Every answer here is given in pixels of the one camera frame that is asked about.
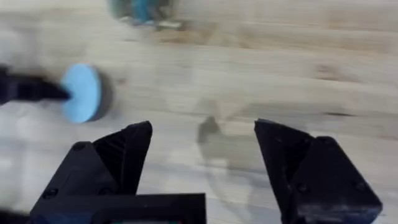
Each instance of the wooden table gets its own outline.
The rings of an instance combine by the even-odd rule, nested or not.
[[[59,79],[107,74],[110,112],[71,124],[58,105],[0,108],[0,207],[29,211],[69,147],[150,120],[139,193],[206,192],[208,223],[280,223],[253,127],[333,136],[398,221],[398,3],[180,0],[183,32],[131,28],[105,1],[0,0],[0,58]]]

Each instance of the black tool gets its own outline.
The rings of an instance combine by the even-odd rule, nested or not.
[[[380,214],[380,200],[333,138],[262,119],[254,129],[283,224],[370,224]],[[137,195],[151,137],[146,121],[75,143],[28,222],[205,224],[205,194]]]

